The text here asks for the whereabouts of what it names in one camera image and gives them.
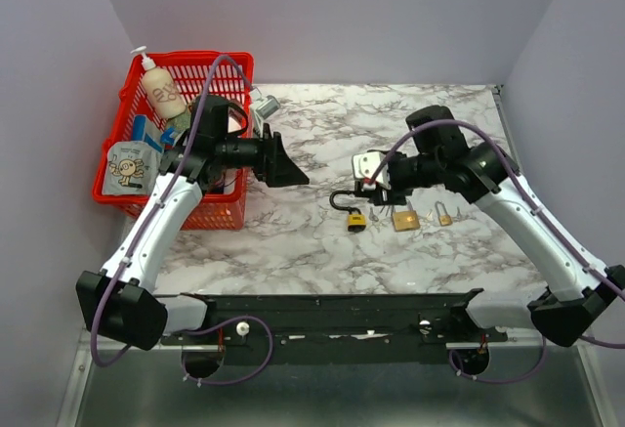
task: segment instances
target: cartoon face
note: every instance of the cartoon face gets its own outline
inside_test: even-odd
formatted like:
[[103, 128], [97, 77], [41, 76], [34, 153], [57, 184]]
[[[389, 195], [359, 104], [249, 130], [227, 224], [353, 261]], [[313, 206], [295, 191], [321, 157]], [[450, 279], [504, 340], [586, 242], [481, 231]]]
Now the cartoon face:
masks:
[[137, 163], [128, 158], [121, 160], [118, 165], [121, 176], [133, 176], [137, 171]]

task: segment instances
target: white wall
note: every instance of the white wall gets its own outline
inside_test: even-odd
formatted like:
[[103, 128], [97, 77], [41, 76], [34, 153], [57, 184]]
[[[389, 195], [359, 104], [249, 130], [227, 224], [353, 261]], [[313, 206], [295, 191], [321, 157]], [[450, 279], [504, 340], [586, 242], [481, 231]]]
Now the white wall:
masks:
[[551, 0], [111, 0], [136, 45], [244, 50], [264, 82], [501, 83]]
[[54, 425], [74, 284], [118, 215], [90, 198], [131, 44], [108, 0], [0, 0], [0, 423]]
[[[625, 264], [625, 0], [554, 0], [503, 92], [526, 175], [561, 221], [610, 264]], [[625, 342], [617, 302], [596, 335]], [[625, 425], [625, 352], [600, 349]]]

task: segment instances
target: bottle label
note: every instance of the bottle label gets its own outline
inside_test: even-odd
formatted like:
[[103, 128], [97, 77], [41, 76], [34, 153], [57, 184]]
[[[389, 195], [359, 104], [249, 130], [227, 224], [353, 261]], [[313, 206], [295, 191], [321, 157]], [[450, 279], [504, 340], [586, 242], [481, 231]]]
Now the bottle label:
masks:
[[155, 88], [152, 90], [154, 101], [157, 103], [174, 102], [180, 98], [180, 93], [176, 88], [176, 84], [171, 82], [162, 88]]

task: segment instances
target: gray bag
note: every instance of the gray bag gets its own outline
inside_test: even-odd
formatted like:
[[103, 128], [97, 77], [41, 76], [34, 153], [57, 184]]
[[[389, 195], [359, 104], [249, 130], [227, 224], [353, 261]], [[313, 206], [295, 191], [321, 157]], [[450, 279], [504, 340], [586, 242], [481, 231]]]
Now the gray bag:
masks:
[[145, 142], [118, 142], [108, 150], [103, 194], [148, 195], [158, 176], [161, 154]]

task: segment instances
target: white knob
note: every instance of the white knob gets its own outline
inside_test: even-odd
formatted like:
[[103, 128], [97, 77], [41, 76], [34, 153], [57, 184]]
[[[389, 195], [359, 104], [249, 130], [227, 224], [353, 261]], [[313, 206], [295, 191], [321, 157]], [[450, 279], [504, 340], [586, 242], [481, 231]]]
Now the white knob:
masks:
[[236, 326], [236, 333], [243, 337], [247, 336], [250, 332], [250, 325], [247, 321], [242, 321]]

